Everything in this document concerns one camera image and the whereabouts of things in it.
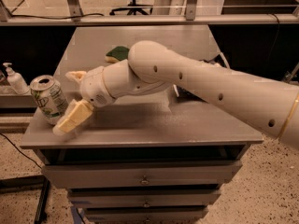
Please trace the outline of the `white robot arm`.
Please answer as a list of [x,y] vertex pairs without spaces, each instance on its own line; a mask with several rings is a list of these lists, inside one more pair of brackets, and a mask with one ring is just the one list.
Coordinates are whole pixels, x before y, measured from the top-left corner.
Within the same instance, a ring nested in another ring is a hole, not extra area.
[[299,148],[299,87],[182,56],[153,41],[131,46],[126,59],[65,76],[79,84],[53,132],[64,135],[96,107],[126,95],[145,95],[177,85],[279,142]]

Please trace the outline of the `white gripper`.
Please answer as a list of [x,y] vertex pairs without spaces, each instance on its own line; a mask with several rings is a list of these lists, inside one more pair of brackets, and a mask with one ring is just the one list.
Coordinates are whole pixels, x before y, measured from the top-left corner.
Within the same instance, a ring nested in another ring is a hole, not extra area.
[[83,99],[79,101],[73,99],[70,102],[64,115],[52,129],[56,135],[65,135],[75,130],[92,115],[94,106],[104,107],[115,102],[104,81],[104,66],[88,72],[69,71],[65,76],[68,80],[80,84],[79,91]]

